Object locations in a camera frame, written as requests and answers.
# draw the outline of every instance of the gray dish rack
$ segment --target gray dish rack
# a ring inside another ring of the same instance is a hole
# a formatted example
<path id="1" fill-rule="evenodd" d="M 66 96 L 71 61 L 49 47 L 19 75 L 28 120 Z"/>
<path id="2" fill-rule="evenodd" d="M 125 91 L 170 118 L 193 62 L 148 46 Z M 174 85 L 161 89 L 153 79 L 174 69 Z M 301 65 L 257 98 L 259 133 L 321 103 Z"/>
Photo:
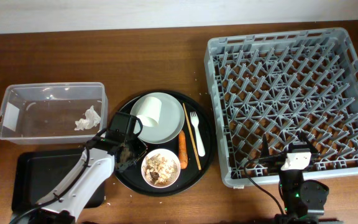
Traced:
<path id="1" fill-rule="evenodd" d="M 222 180 L 251 185 L 244 164 L 297 142 L 302 130 L 321 156 L 306 179 L 358 175 L 358 58 L 345 29 L 213 38 L 204 65 Z M 278 182 L 258 164 L 258 184 Z"/>

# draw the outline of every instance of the carrot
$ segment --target carrot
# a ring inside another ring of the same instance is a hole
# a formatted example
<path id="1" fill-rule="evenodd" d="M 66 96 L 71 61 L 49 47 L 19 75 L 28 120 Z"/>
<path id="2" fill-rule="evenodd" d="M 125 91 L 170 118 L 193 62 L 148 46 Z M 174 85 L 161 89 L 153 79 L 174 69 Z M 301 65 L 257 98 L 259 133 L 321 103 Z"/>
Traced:
<path id="1" fill-rule="evenodd" d="M 188 158 L 187 158 L 187 150 L 186 150 L 186 137 L 185 133 L 180 131 L 179 133 L 179 161 L 180 161 L 180 168 L 186 169 Z"/>

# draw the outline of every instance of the brown tabletop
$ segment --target brown tabletop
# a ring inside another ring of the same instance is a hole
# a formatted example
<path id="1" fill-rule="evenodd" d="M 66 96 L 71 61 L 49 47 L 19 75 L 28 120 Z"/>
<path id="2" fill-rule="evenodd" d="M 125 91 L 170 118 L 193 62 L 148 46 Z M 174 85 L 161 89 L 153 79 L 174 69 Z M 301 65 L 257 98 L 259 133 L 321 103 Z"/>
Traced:
<path id="1" fill-rule="evenodd" d="M 211 99 L 204 94 L 203 62 L 210 38 L 328 27 L 347 29 L 358 55 L 358 21 L 0 35 L 0 105 L 6 87 L 12 84 L 102 82 L 109 118 L 129 98 L 163 88 L 192 97 L 212 119 Z M 76 145 L 20 146 L 0 141 L 0 223 L 11 217 L 19 155 L 71 147 Z M 324 218 L 358 223 L 358 176 L 322 183 L 330 188 Z M 264 187 L 279 198 L 276 184 Z M 275 202 L 256 187 L 234 190 L 223 185 L 216 153 L 201 181 L 171 197 L 139 195 L 110 177 L 106 201 L 98 208 L 83 210 L 79 222 L 253 223 L 276 213 Z"/>

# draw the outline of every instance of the white bowl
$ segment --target white bowl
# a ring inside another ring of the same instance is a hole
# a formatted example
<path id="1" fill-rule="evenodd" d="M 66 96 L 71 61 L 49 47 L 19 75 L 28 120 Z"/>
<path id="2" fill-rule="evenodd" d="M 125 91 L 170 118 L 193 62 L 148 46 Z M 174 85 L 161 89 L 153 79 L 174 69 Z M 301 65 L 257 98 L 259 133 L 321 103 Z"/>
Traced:
<path id="1" fill-rule="evenodd" d="M 162 157 L 165 157 L 167 159 L 173 159 L 174 163 L 177 165 L 178 172 L 176 173 L 176 177 L 167 185 L 161 186 L 161 185 L 154 185 L 152 182 L 148 181 L 145 176 L 145 172 L 143 171 L 143 166 L 146 166 L 146 157 L 151 158 L 154 155 L 161 154 Z M 173 153 L 172 151 L 168 149 L 154 149 L 153 151 L 149 152 L 144 158 L 142 162 L 142 167 L 140 168 L 140 171 L 142 173 L 142 177 L 144 181 L 146 181 L 150 186 L 155 188 L 165 188 L 171 186 L 175 181 L 177 181 L 179 175 L 180 175 L 180 161 L 177 155 Z"/>

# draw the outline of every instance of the white napkin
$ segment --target white napkin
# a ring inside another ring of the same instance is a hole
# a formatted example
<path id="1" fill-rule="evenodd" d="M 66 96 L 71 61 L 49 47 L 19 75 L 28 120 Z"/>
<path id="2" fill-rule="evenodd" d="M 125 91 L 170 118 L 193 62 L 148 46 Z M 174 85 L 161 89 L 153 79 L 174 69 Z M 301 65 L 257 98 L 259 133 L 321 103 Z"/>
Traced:
<path id="1" fill-rule="evenodd" d="M 91 129 L 96 127 L 100 123 L 100 116 L 97 112 L 91 108 L 85 111 L 85 119 L 81 118 L 79 121 L 75 121 L 75 125 L 77 127 L 74 129 L 75 131 L 84 130 L 84 129 Z"/>

